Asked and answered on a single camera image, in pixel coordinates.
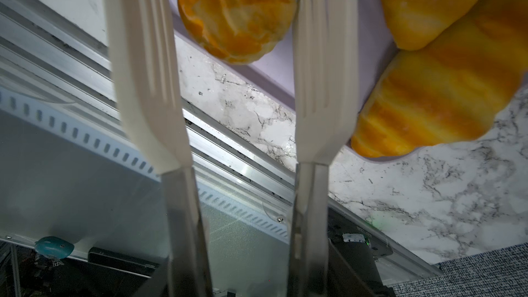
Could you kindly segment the rectangular flaky pastry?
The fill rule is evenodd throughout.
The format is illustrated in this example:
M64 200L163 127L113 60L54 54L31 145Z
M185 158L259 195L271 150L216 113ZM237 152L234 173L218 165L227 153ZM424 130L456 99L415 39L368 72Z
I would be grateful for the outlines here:
M287 34L297 0L177 0L182 22L209 54L247 65L270 53Z

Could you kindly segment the large croissant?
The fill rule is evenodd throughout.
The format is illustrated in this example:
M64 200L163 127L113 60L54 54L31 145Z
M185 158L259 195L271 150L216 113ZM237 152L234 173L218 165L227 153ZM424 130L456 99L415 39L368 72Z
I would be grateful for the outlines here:
M422 49L398 53L358 115L351 148L366 158L486 134L527 72L527 0L478 0Z

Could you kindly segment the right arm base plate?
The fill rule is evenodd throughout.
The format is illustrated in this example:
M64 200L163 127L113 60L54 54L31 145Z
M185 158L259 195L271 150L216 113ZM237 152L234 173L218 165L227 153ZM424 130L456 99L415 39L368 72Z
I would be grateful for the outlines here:
M348 218L328 210L329 296L394 296L382 283L376 261L393 254L389 245L372 237Z

